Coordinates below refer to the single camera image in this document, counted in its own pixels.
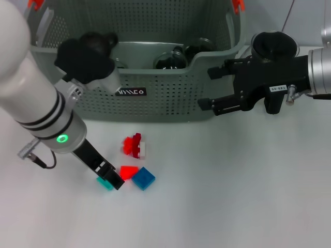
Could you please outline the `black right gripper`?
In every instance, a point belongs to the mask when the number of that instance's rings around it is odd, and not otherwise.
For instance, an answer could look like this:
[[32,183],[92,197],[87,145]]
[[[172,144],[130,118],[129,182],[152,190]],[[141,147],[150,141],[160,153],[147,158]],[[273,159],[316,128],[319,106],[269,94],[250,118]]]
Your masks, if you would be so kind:
[[235,75],[234,94],[220,98],[202,98],[202,111],[213,111],[215,116],[251,110],[264,99],[267,110],[280,110],[290,85],[297,91],[310,90],[308,57],[300,56],[285,61],[262,63],[257,60],[227,59],[221,67],[207,70],[211,80]]

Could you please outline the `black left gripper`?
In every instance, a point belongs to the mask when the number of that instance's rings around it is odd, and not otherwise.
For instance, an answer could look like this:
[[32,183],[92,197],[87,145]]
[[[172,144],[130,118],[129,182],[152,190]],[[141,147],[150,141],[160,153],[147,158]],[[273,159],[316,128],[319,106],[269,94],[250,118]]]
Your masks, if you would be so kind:
[[118,190],[124,184],[124,180],[115,172],[114,167],[88,140],[85,139],[73,154],[99,176],[100,184],[107,190]]

